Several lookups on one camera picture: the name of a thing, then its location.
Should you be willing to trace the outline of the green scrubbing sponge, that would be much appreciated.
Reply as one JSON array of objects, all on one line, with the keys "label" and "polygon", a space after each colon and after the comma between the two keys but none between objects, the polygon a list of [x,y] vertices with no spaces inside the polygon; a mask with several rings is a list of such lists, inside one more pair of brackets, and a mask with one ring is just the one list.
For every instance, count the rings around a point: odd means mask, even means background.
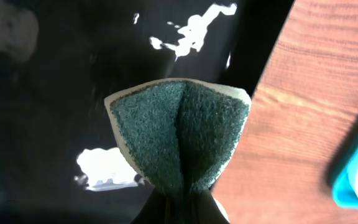
[{"label": "green scrubbing sponge", "polygon": [[154,80],[104,101],[118,148],[159,192],[185,198],[210,188],[247,121],[247,92],[189,78]]}]

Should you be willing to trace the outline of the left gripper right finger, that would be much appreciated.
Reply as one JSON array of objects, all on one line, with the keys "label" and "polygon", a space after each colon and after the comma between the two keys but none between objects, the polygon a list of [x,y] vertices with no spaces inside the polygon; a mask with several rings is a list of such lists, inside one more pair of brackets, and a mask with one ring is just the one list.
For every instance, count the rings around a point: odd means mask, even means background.
[{"label": "left gripper right finger", "polygon": [[183,222],[185,224],[229,224],[209,189],[185,197]]}]

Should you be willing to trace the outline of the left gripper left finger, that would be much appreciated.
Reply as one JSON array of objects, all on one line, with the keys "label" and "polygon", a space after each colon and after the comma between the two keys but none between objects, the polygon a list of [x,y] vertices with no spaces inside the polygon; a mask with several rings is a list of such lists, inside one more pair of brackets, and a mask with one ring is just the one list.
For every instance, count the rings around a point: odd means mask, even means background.
[{"label": "left gripper left finger", "polygon": [[131,224],[182,224],[184,216],[180,206],[182,198],[165,195],[157,189],[153,189],[149,198],[139,214],[131,221]]}]

